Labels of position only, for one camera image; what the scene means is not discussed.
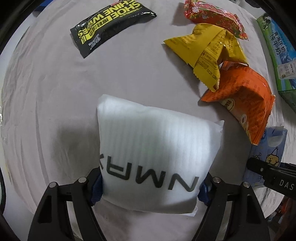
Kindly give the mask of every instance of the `blue tissue box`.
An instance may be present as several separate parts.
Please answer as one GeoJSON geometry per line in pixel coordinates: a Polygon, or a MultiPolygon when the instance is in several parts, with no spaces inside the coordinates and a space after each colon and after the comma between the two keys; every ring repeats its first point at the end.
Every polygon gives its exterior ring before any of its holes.
{"type": "MultiPolygon", "coordinates": [[[[267,127],[258,146],[252,145],[250,157],[265,161],[271,165],[279,166],[284,153],[287,130],[281,127],[267,127]]],[[[261,175],[246,169],[244,182],[250,183],[253,188],[264,187],[264,179],[261,175]]]]}

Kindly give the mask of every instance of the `gray bedsheet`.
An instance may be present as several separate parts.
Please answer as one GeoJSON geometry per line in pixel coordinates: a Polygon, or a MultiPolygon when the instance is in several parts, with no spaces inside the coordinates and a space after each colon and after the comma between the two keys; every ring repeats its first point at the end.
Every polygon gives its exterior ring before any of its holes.
{"type": "MultiPolygon", "coordinates": [[[[295,162],[295,114],[277,94],[271,59],[255,18],[228,0],[208,2],[236,13],[243,23],[250,40],[240,43],[250,67],[267,79],[276,95],[268,125],[285,124],[283,161],[295,162]]],[[[50,182],[72,183],[99,165],[96,106],[102,94],[211,121],[225,120],[210,173],[229,183],[242,181],[251,146],[243,128],[219,103],[200,101],[206,86],[163,43],[192,32],[194,24],[183,16],[183,3],[142,0],[158,16],[125,29],[83,59],[70,28],[110,3],[53,1],[28,29],[8,66],[2,91],[3,148],[11,182],[32,212],[50,182]]],[[[282,198],[266,188],[256,194],[265,216],[282,198]]],[[[129,211],[102,200],[94,212],[107,240],[181,241],[191,240],[196,232],[206,210],[203,203],[198,207],[195,217],[186,217],[129,211]]],[[[69,210],[79,234],[73,208],[69,210]]]]}

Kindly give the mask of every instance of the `green milk box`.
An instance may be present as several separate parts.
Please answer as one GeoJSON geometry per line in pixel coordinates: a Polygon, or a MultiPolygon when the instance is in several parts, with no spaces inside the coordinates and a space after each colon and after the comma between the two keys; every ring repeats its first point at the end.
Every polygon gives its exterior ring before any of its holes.
{"type": "Polygon", "coordinates": [[[296,112],[296,51],[280,27],[266,13],[257,22],[272,58],[277,90],[296,112]]]}

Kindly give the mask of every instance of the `black packet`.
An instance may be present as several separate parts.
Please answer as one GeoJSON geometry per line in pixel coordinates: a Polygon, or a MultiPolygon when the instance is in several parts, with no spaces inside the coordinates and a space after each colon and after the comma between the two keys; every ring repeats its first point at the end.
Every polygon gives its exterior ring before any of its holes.
{"type": "Polygon", "coordinates": [[[85,58],[120,31],[155,17],[155,12],[134,0],[118,1],[84,19],[70,31],[82,57],[85,58]]]}

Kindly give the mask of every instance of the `yellow snack bag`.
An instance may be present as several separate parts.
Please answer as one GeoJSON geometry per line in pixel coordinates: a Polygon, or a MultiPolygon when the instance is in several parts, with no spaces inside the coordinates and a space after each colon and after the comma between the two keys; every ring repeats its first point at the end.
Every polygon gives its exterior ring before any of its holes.
{"type": "Polygon", "coordinates": [[[219,88],[222,61],[247,64],[236,37],[228,30],[208,23],[197,24],[191,35],[167,39],[169,46],[193,68],[193,73],[212,92],[219,88]]]}

